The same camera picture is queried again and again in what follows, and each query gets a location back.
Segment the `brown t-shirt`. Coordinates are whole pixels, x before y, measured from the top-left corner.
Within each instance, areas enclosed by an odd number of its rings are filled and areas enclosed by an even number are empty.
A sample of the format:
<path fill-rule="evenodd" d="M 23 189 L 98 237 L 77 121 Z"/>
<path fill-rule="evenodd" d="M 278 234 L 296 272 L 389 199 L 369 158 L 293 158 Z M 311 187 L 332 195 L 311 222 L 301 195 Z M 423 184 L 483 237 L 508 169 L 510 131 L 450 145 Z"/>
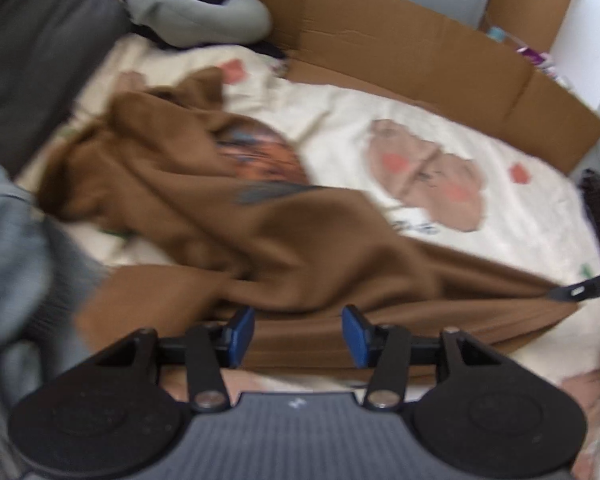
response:
<path fill-rule="evenodd" d="M 249 306 L 246 364 L 353 374 L 341 312 L 422 336 L 455 326 L 513 351 L 576 310 L 550 282 L 400 235 L 358 191 L 285 174 L 249 180 L 219 140 L 258 123 L 223 107 L 223 75 L 125 91 L 47 159 L 38 204 L 62 221 L 148 240 L 169 264 L 122 266 L 74 322 L 93 350 L 138 328 L 180 336 Z"/>

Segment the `cream bear print bedsheet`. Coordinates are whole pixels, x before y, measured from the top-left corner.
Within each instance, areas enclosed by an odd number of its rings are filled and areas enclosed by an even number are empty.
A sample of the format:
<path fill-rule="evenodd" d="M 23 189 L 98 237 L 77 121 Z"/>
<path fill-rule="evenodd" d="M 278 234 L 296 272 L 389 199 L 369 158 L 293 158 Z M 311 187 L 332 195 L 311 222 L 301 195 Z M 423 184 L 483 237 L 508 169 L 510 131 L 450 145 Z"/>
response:
<path fill-rule="evenodd" d="M 600 273 L 600 246 L 580 194 L 546 162 L 425 107 L 333 84 L 289 81 L 272 58 L 239 46 L 163 52 L 139 36 L 119 40 L 18 182 L 38 200 L 52 151 L 102 116 L 114 96 L 172 87 L 210 67 L 223 75 L 224 110 L 258 123 L 256 131 L 237 128 L 218 143 L 244 178 L 278 181 L 292 174 L 319 188 L 358 191 L 400 235 L 535 275 L 550 288 Z M 111 273 L 170 263 L 139 236 L 52 217 Z M 581 405 L 588 434 L 573 472 L 600 479 L 600 299 L 574 305 L 572 315 L 539 337 L 498 351 Z M 340 377 L 258 372 L 245 361 L 226 378 L 232 396 L 328 391 L 367 378 L 352 366 L 352 375 Z"/>

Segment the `blue denim jeans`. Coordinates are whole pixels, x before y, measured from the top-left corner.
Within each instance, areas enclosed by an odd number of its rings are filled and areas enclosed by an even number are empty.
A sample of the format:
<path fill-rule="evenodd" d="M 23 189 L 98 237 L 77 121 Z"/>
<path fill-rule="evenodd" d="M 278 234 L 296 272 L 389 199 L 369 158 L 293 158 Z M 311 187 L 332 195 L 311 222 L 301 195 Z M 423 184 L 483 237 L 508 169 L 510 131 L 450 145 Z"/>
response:
<path fill-rule="evenodd" d="M 7 435 L 10 410 L 87 357 L 72 317 L 106 275 L 0 166 L 0 479 L 26 469 Z"/>

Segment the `brown cardboard sheet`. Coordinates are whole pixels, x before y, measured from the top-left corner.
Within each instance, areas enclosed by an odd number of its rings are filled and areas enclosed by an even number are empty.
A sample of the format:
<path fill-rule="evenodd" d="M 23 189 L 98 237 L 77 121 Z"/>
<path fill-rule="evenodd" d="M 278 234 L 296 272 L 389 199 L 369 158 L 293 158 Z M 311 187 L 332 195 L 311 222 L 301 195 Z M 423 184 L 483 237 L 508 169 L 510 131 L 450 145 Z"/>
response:
<path fill-rule="evenodd" d="M 600 140 L 600 116 L 521 55 L 407 0 L 261 0 L 288 79 L 423 105 L 563 174 Z"/>

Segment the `grey plush pillow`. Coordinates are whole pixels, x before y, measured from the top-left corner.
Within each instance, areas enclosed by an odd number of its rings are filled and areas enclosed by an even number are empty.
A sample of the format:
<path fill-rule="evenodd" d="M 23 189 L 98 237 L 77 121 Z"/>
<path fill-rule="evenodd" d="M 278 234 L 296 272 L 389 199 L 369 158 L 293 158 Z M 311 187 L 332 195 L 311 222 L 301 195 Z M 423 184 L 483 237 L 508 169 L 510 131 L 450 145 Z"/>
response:
<path fill-rule="evenodd" d="M 123 0 L 134 30 L 161 47 L 249 46 L 265 40 L 272 16 L 260 0 Z"/>

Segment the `dark grey shirt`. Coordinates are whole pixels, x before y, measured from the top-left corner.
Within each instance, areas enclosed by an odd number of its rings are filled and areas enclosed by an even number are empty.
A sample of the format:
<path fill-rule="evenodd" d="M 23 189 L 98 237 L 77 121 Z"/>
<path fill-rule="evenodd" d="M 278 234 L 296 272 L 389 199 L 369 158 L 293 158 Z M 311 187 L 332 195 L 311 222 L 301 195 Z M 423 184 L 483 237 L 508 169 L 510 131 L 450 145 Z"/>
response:
<path fill-rule="evenodd" d="M 130 28 L 119 0 L 0 0 L 0 165 L 14 176 Z"/>

